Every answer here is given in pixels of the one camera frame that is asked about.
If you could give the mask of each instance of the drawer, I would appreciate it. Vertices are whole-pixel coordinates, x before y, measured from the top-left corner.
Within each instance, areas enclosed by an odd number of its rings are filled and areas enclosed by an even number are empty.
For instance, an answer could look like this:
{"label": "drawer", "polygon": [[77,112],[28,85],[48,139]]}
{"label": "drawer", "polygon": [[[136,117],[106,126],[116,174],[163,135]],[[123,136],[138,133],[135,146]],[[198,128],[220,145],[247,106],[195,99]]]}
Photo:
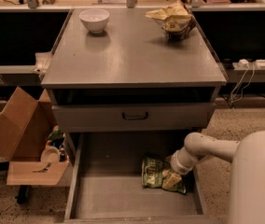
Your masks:
{"label": "drawer", "polygon": [[206,214],[196,171],[187,195],[141,184],[142,159],[164,159],[183,146],[186,131],[82,133],[65,223],[216,224]]}
{"label": "drawer", "polygon": [[214,111],[213,103],[53,107],[53,113],[64,132],[205,128]]}

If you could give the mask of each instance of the cabinet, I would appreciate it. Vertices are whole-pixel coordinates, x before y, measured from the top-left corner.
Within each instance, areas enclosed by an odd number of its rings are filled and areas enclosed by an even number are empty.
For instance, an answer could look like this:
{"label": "cabinet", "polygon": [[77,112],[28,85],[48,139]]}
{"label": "cabinet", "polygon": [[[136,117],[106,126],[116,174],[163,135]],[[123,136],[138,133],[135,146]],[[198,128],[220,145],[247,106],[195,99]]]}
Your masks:
{"label": "cabinet", "polygon": [[206,127],[226,83],[199,31],[171,43],[145,17],[151,9],[107,8],[105,32],[92,35],[81,10],[42,81],[73,153],[65,222],[217,223],[205,216],[195,172],[187,196],[141,186],[144,155],[165,158]]}

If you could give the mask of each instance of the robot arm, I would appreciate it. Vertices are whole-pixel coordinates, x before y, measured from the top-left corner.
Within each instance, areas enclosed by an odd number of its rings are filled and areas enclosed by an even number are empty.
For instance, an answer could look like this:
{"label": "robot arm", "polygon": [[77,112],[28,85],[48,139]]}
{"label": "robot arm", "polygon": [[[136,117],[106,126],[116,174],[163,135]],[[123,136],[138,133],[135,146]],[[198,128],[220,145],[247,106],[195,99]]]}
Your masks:
{"label": "robot arm", "polygon": [[170,163],[185,175],[208,156],[232,162],[228,223],[265,224],[265,131],[251,133],[241,142],[190,133]]}

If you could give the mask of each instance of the countertop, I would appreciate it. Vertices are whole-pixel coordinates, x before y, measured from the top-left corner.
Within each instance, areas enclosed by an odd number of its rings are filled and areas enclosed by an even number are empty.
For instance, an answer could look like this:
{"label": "countertop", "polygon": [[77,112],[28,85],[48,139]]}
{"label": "countertop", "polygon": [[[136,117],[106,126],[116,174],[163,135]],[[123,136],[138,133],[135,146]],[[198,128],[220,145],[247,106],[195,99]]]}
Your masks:
{"label": "countertop", "polygon": [[197,28],[169,42],[146,18],[153,8],[108,8],[110,21],[93,35],[74,9],[42,86],[59,88],[150,88],[220,86],[226,82]]}

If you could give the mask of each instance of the drawer handle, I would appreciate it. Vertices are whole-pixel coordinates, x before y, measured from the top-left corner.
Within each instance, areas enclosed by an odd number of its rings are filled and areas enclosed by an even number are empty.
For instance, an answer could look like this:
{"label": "drawer handle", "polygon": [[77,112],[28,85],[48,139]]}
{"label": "drawer handle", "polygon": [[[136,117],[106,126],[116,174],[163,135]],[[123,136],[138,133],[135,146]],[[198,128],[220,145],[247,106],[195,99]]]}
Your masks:
{"label": "drawer handle", "polygon": [[127,116],[124,112],[122,113],[122,117],[125,120],[140,120],[147,119],[149,116],[148,112],[145,112],[144,116]]}

